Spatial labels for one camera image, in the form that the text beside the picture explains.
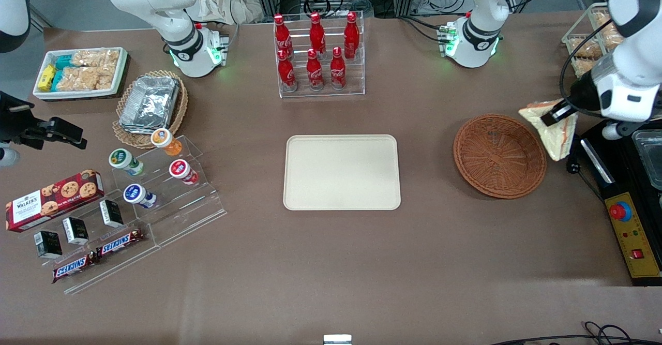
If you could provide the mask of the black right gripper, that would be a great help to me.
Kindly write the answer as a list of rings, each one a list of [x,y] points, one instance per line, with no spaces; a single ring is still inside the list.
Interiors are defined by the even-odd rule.
[[[43,147],[50,141],[47,122],[35,118],[33,103],[22,101],[1,92],[1,140],[2,142],[22,142],[29,147]],[[52,142],[62,142],[78,149],[86,149],[87,140],[83,129],[65,119],[52,119]]]

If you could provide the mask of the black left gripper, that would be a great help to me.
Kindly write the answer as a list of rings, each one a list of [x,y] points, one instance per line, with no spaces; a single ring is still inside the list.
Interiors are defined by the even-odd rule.
[[[600,110],[600,100],[597,88],[593,81],[593,72],[588,71],[582,74],[570,86],[569,95],[567,99],[576,107],[579,107],[590,112],[597,112]],[[553,126],[553,124],[560,123],[566,119],[568,112],[572,111],[570,106],[565,100],[556,103],[549,112],[540,117],[541,121],[546,126]]]

